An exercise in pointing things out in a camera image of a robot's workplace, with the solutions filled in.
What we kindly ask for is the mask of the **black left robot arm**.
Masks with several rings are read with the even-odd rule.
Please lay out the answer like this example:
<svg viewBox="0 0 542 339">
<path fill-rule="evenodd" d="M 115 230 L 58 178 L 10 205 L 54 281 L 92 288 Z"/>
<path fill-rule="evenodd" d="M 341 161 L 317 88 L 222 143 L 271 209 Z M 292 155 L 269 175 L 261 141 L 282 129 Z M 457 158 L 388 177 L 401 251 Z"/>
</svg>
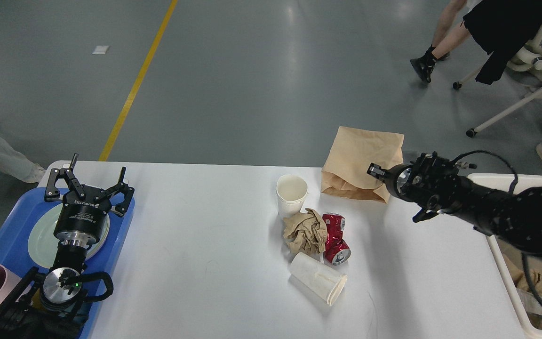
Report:
<svg viewBox="0 0 542 339">
<path fill-rule="evenodd" d="M 60 207 L 51 239 L 54 260 L 45 272 L 22 264 L 27 273 L 0 305 L 0 339 L 77 339 L 90 326 L 92 303 L 114 291 L 110 276 L 133 214 L 134 188 L 125 181 L 126 168 L 108 189 L 82 184 L 73 170 L 53 168 L 44 202 Z"/>
</svg>

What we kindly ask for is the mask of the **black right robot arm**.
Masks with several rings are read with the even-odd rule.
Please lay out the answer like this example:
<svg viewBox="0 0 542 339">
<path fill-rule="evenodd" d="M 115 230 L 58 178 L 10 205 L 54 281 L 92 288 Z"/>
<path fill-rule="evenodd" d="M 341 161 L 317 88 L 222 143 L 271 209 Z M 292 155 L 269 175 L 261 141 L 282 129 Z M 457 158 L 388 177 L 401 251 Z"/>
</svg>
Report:
<svg viewBox="0 0 542 339">
<path fill-rule="evenodd" d="M 463 162 L 465 153 L 454 160 L 436 152 L 422 153 L 410 164 L 382 168 L 371 163 L 367 174 L 385 184 L 393 197 L 414 202 L 420 211 L 413 222 L 426 221 L 439 214 L 458 217 L 486 236 L 495 236 L 521 252 L 525 279 L 529 280 L 528 256 L 542 260 L 542 186 L 518 194 L 518 174 L 507 191 L 480 186 L 460 176 L 461 168 L 475 168 Z"/>
</svg>

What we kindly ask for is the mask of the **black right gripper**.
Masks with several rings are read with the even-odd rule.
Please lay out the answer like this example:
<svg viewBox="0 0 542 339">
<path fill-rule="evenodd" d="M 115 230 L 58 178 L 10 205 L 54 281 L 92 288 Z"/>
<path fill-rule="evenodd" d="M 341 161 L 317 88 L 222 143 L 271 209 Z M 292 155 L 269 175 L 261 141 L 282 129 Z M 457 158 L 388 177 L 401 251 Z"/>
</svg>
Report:
<svg viewBox="0 0 542 339">
<path fill-rule="evenodd" d="M 406 202 L 416 202 L 403 191 L 404 186 L 409 183 L 413 167 L 413 164 L 403 163 L 389 169 L 383 169 L 376 163 L 370 163 L 367 174 L 377 180 L 383 180 L 387 190 L 393 197 Z"/>
</svg>

